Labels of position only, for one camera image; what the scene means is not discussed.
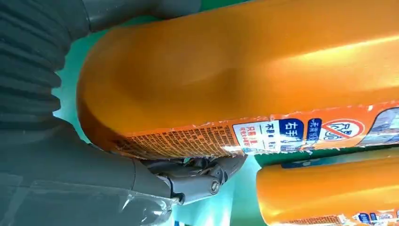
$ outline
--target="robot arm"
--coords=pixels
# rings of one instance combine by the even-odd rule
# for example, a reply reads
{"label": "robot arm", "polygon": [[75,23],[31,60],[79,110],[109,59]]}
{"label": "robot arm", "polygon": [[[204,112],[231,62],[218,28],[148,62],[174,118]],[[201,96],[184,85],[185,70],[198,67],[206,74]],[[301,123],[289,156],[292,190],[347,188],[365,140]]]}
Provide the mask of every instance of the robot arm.
{"label": "robot arm", "polygon": [[[199,2],[0,0],[0,194],[5,194],[0,195],[0,225],[54,225],[54,219],[63,219],[56,225],[73,225],[75,213],[79,217],[74,225],[132,223],[126,207],[132,194],[190,203],[216,194],[241,167],[245,157],[239,156],[161,162],[155,170],[154,162],[143,164],[86,144],[69,123],[52,114],[60,108],[51,95],[61,84],[55,71],[64,66],[73,41],[134,15],[171,18],[193,13]],[[52,191],[62,195],[55,197]],[[83,191],[90,191],[91,198],[77,195]],[[93,196],[104,193],[112,198]],[[139,208],[137,202],[130,203]],[[116,211],[110,210],[113,205]],[[93,218],[103,221],[90,223]]]}

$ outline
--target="green background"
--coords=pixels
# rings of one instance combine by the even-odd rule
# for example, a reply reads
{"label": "green background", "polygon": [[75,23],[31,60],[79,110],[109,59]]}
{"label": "green background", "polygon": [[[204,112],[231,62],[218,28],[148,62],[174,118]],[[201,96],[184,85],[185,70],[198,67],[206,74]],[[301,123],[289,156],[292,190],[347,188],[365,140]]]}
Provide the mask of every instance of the green background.
{"label": "green background", "polygon": [[[243,2],[244,0],[203,0],[202,10],[228,6]],[[125,25],[147,23],[156,20],[151,16],[135,18]],[[61,100],[61,110],[54,113],[55,116],[69,121],[77,130],[80,137],[86,142],[89,140],[80,128],[76,113],[76,83],[80,69],[86,54],[90,48],[107,31],[92,34],[76,41],[66,57],[65,68],[58,72],[62,78],[62,86],[54,90],[54,94]],[[338,153],[352,153],[358,151],[355,148],[338,150],[316,151],[311,156],[308,153],[273,154],[249,156],[243,168],[230,181],[228,181],[215,197],[199,201],[187,206],[174,209],[171,220],[176,219],[193,226],[212,225],[264,225],[256,198],[255,177],[260,166],[276,164],[286,161],[297,161],[323,156],[331,156]]]}

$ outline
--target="detergent bottle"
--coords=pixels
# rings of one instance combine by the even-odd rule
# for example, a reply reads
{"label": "detergent bottle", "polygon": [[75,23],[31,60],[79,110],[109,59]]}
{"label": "detergent bottle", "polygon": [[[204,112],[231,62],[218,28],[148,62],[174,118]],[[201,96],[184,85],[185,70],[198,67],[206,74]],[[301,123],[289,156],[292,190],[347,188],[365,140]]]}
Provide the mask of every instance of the detergent bottle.
{"label": "detergent bottle", "polygon": [[114,29],[82,68],[81,126],[144,159],[395,144],[397,9],[256,0]]}
{"label": "detergent bottle", "polygon": [[256,187],[268,225],[398,225],[399,148],[264,167]]}

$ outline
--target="orange plastic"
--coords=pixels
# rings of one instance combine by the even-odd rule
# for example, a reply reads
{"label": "orange plastic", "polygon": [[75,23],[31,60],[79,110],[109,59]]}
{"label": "orange plastic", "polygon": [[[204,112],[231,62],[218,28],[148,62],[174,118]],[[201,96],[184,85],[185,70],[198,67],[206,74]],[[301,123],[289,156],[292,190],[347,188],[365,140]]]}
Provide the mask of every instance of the orange plastic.
{"label": "orange plastic", "polygon": [[256,187],[265,222],[312,222],[341,215],[360,224],[352,216],[372,212],[389,213],[391,223],[399,221],[399,149],[347,155],[350,156],[354,162],[292,169],[274,165],[260,170]]}
{"label": "orange plastic", "polygon": [[399,96],[399,1],[258,0],[112,30],[78,86],[87,137]]}

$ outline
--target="warning icon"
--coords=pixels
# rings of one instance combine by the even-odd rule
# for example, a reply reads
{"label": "warning icon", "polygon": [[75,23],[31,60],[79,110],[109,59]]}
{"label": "warning icon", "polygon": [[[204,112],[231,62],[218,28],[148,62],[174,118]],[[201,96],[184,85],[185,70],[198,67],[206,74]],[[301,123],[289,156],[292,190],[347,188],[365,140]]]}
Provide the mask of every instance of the warning icon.
{"label": "warning icon", "polygon": [[321,126],[320,139],[324,141],[345,140],[361,134],[364,125],[353,119],[338,119]]}

